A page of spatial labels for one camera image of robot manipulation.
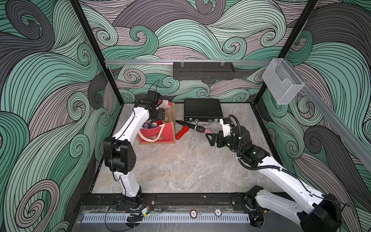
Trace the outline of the red flashlight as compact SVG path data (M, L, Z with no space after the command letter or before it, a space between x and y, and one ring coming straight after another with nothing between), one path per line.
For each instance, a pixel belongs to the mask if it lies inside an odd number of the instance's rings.
M183 126L180 132L175 136L176 140L180 140L184 136L184 134L186 134L188 131L189 131L189 127Z

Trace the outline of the red jute tote bag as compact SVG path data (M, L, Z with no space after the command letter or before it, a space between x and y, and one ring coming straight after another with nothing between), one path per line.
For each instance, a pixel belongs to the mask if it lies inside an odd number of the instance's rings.
M155 128L140 129L137 135L140 145L175 143L175 105L168 100L163 100L159 109L164 109L165 120Z

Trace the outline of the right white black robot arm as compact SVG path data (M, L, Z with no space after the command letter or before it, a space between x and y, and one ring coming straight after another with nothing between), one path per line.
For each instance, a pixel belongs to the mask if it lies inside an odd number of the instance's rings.
M341 227L340 201L333 194L323 194L285 169L263 148L252 143L250 132L243 126L207 133L211 146L226 147L236 153L236 159L249 171L258 171L278 185L288 195L276 195L255 185L245 194L251 210L252 226L263 224L263 212L273 211L296 223L305 232L336 232Z

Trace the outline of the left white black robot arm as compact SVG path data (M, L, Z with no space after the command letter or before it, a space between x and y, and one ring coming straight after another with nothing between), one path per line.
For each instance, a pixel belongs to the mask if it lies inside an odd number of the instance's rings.
M161 103L160 93L148 91L143 100L134 104L120 131L103 141L104 164L112 172L114 180L120 183L124 197L136 199L141 191L133 172L136 154L132 143L145 122L165 119L165 110L159 107Z

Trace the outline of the black microphone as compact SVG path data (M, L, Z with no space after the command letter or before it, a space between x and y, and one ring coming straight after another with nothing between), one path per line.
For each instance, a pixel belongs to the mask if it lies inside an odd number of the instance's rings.
M192 123L189 123L189 122L186 122L186 121L182 121L182 120L176 120L176 123L182 125L182 126L188 126L190 129L193 129L197 132L200 132L200 133L204 133L205 132L205 128L202 127L202 126L199 126L199 125L195 125L195 124L192 124Z

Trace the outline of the black hard case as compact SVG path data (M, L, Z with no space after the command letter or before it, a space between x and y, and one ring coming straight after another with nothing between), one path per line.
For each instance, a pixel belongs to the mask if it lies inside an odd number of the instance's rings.
M219 99L185 99L184 121L217 122L223 118Z

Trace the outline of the black wall shelf tray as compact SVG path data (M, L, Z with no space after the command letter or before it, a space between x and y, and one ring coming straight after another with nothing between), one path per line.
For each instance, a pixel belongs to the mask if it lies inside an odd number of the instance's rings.
M175 80L232 80L236 69L232 62L174 62Z

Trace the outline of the clear plastic wall bin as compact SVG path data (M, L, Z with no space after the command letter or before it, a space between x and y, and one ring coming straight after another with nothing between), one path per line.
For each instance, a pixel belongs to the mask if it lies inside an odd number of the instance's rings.
M278 105L289 104L304 87L295 67L282 58L271 60L262 79Z

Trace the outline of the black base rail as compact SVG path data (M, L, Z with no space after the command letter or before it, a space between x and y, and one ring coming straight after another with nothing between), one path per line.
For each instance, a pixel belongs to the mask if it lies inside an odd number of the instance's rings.
M152 211L163 211L171 206L226 206L233 210L250 211L258 204L246 193L142 193L136 199L119 193L83 194L78 206L112 206L119 210L138 211L149 206Z

